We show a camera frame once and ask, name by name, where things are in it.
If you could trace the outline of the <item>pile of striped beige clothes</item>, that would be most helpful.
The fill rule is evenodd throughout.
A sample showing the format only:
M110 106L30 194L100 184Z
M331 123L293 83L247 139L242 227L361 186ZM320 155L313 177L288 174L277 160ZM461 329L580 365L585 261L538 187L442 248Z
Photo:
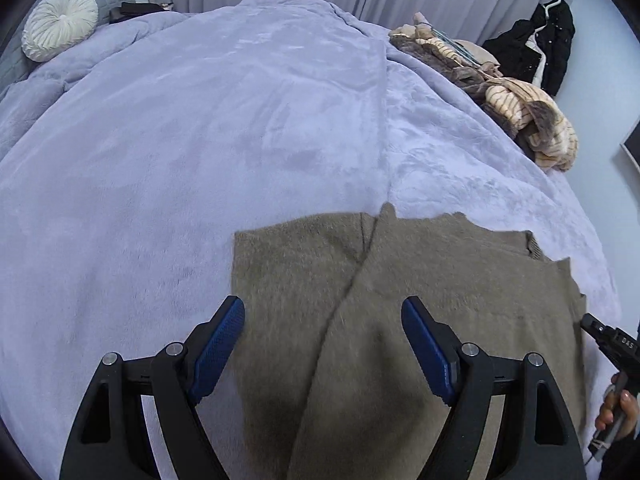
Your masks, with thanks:
M492 54L449 38L420 12L388 36L396 49L463 90L539 168L567 172L573 167L578 136L547 92L504 76Z

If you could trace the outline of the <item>brown knit sweater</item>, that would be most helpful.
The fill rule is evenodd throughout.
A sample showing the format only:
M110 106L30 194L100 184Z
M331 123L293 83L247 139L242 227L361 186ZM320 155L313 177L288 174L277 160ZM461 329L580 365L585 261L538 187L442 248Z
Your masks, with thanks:
M246 321L232 356L250 466L263 479L413 479L447 417L401 326L421 299L493 356L539 352L585 423L586 300L531 232L462 214L318 214L235 234Z

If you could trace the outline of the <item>white round pleated cushion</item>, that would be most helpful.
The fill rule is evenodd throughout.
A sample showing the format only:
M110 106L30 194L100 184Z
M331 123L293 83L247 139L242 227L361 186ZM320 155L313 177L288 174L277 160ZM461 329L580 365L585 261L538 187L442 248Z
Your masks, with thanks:
M32 62L48 62L90 37L98 21L96 0L41 0L24 25L22 51Z

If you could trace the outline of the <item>black jacket on hanger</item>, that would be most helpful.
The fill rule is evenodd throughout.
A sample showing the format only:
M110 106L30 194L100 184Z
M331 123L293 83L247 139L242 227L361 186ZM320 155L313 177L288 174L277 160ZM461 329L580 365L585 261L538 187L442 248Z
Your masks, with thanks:
M498 61L506 77L529 82L556 96L567 71L575 35L565 0L538 3L528 20L518 20L482 47Z

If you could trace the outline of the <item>wall mounted monitor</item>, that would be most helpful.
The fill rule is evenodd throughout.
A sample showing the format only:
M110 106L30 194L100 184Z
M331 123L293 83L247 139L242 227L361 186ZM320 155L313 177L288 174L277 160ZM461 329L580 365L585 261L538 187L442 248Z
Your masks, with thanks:
M625 140L620 144L620 148L634 164L634 168L640 171L640 122L626 136Z

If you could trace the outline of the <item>black object beside pillow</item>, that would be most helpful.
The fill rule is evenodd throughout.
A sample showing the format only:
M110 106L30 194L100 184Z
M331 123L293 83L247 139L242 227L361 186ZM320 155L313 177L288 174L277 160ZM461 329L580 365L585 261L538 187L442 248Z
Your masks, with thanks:
M108 22L110 24L121 23L131 20L132 18L140 18L146 14L171 11L171 3L150 3L150 2L123 2L120 6L110 10L108 14Z

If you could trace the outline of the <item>lavender fleece blanket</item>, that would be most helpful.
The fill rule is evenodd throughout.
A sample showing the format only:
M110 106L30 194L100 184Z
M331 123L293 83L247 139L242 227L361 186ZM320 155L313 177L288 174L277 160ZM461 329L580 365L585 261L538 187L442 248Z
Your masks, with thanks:
M235 296L236 233L384 205L531 232L586 300L582 427L539 352L493 356L404 300L402 329L447 408L413 479L584 478L608 370L580 321L615 302L596 232L562 174L463 90L322 0L107 25L2 100L1 416L29 465L62 479L103 356L155 356ZM234 348L196 412L226 479L262 479Z

